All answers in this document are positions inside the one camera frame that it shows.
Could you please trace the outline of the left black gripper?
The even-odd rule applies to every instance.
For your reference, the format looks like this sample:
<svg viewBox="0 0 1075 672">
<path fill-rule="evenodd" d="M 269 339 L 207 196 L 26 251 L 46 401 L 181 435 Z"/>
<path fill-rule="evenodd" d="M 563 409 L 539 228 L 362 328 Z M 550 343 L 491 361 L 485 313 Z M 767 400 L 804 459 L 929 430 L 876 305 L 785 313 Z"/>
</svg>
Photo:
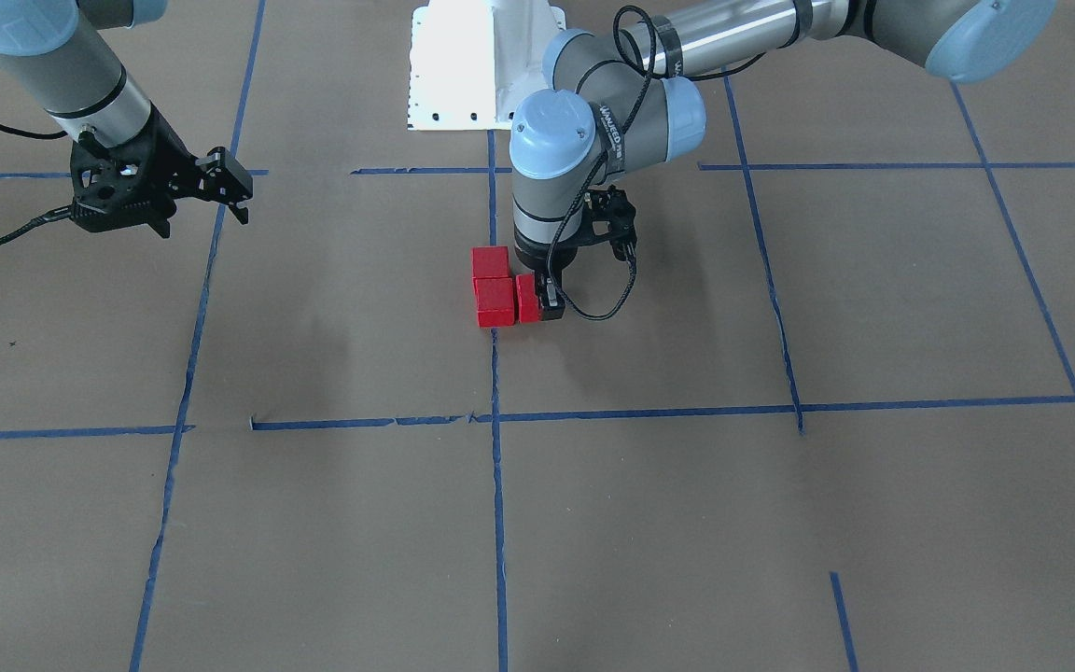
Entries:
<svg viewBox="0 0 1075 672">
<path fill-rule="evenodd" d="M 636 209 L 628 200 L 627 192 L 610 186 L 586 192 L 583 204 L 568 221 L 564 233 L 556 244 L 551 262 L 547 260 L 549 244 L 539 243 L 520 232 L 513 234 L 513 251 L 517 259 L 530 271 L 543 273 L 538 276 L 541 321 L 564 317 L 565 302 L 555 278 L 563 278 L 564 270 L 570 267 L 580 248 L 607 243 L 619 262 L 635 259 L 635 216 Z"/>
</svg>

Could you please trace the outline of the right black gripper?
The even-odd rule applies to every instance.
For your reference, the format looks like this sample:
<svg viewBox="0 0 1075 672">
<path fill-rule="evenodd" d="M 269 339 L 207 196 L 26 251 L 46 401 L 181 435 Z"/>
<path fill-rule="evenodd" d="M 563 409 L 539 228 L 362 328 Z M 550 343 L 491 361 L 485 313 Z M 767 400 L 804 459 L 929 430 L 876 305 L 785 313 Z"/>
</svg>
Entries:
<svg viewBox="0 0 1075 672">
<path fill-rule="evenodd" d="M 86 126 L 71 149 L 71 220 L 90 233 L 148 226 L 171 237 L 176 200 L 185 197 L 223 203 L 240 225 L 250 221 L 250 171 L 226 147 L 204 156 L 188 152 L 159 110 L 132 140 L 116 147 Z"/>
</svg>

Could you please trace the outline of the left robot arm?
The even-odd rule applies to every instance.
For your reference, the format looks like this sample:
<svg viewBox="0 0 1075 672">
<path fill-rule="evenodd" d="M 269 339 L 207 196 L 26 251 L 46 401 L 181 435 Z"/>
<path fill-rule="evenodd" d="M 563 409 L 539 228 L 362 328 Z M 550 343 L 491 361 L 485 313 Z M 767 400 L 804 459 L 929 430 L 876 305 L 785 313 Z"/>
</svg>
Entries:
<svg viewBox="0 0 1075 672">
<path fill-rule="evenodd" d="M 545 86 L 512 119 L 513 248 L 521 321 L 575 309 L 563 272 L 605 243 L 636 273 L 635 208 L 616 182 L 696 151 L 701 81 L 768 52 L 852 35 L 951 82 L 992 77 L 1034 42 L 1054 1 L 707 1 L 670 14 L 628 5 L 608 35 L 567 29 L 543 51 Z"/>
</svg>

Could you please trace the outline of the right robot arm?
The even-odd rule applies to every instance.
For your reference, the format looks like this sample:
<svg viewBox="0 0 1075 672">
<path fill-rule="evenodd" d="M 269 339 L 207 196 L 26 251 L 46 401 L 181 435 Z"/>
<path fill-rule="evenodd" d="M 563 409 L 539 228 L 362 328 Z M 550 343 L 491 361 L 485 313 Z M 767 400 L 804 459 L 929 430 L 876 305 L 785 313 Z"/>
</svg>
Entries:
<svg viewBox="0 0 1075 672">
<path fill-rule="evenodd" d="M 94 233 L 147 226 L 164 238 L 184 197 L 250 220 L 250 172 L 224 147 L 203 157 L 188 151 L 102 38 L 157 22 L 166 9 L 164 1 L 0 1 L 0 71 L 72 141 L 71 204 L 27 229 L 69 220 Z"/>
</svg>

